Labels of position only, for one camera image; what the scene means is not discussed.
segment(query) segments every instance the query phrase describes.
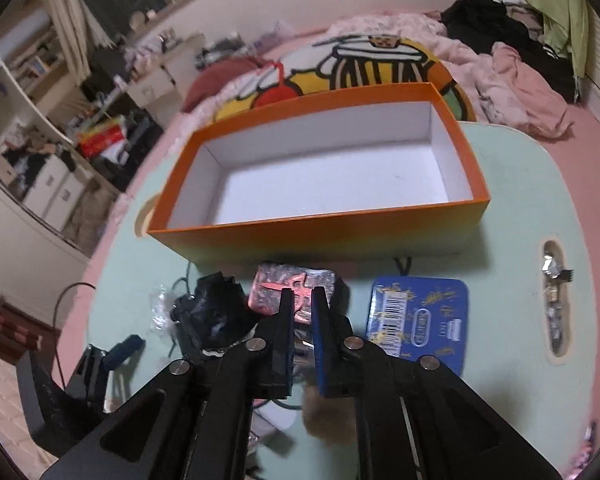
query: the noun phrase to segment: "white drawer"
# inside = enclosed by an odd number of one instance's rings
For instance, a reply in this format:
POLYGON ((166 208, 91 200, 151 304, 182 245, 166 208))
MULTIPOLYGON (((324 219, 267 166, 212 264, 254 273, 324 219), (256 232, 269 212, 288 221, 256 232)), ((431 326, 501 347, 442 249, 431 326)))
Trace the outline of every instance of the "white drawer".
POLYGON ((68 174, 66 164, 55 155, 51 155, 29 189, 23 204, 40 218, 44 218, 49 203, 68 174))
POLYGON ((156 99, 173 92, 171 78, 161 68, 156 68, 140 81, 131 83, 126 92, 140 108, 145 108, 156 99))
POLYGON ((51 201, 49 209, 45 214, 45 221, 58 231, 62 231, 69 219, 78 199, 82 195, 87 183, 91 179, 91 173, 78 166, 58 189, 58 193, 51 201))
POLYGON ((200 50, 195 49, 193 46, 187 47, 187 45, 183 45, 182 49, 178 51, 177 56, 172 57, 164 63, 169 73, 173 76, 173 80, 176 82, 178 93, 183 98, 187 96, 191 85, 200 74, 195 63, 196 54, 199 52, 200 50))

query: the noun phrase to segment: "barcode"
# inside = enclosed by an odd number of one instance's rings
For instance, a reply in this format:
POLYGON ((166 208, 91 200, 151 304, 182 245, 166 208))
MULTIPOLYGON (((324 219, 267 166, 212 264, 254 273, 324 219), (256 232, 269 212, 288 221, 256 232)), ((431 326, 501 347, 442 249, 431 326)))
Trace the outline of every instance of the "barcode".
POLYGON ((400 357, 407 298, 406 292, 386 292, 382 298, 382 316, 378 327, 382 338, 378 346, 394 357, 400 357))

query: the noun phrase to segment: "red bag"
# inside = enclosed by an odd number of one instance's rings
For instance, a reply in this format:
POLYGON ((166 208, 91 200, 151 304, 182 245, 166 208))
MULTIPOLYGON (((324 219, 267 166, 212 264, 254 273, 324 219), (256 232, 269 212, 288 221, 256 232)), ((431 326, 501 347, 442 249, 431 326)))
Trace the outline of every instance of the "red bag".
POLYGON ((125 138, 125 133, 119 124, 114 124, 110 128, 106 128, 97 134, 88 137, 80 143, 82 154, 86 158, 99 155, 112 144, 125 138))

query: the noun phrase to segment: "brown fur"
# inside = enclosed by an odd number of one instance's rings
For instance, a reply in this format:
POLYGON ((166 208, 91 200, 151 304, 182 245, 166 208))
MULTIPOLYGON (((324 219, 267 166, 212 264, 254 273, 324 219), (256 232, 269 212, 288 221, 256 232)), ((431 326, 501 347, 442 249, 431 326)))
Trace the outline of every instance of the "brown fur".
POLYGON ((318 387, 308 384, 302 394, 302 422, 306 432, 331 444, 349 444, 356 439, 356 411, 350 397, 326 399, 318 387))

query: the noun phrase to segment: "mint green table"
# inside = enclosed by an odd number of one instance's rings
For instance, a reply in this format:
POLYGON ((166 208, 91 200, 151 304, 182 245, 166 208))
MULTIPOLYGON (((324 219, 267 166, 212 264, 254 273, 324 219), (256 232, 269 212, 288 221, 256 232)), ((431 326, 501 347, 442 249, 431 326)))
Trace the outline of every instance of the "mint green table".
MULTIPOLYGON (((560 172, 547 152, 526 135, 504 126, 462 124, 492 194, 470 246, 456 256, 414 258, 415 276, 463 280, 470 294, 468 346, 462 378, 561 472, 568 469, 588 423, 596 356, 596 311, 589 258, 576 211, 560 172), (563 364, 546 357, 539 262, 542 244, 558 238, 575 269, 570 287, 573 341, 563 364)), ((184 274, 186 261, 151 237, 138 238, 136 217, 160 192, 175 163, 167 158, 147 178, 120 225, 94 298, 86 339, 110 348, 130 333, 146 349, 114 375, 110 395, 122 400, 140 389, 170 359, 171 342, 152 328, 150 295, 184 274)), ((335 270, 350 288, 348 316, 363 334, 371 283, 395 274, 391 260, 314 262, 335 270)), ((191 281, 222 270, 245 291, 253 267, 192 268, 191 281)), ((301 392, 294 391, 298 400, 301 392)), ((260 447, 267 480, 353 480, 355 446, 326 447, 308 436, 300 417, 286 431, 284 455, 260 447)))

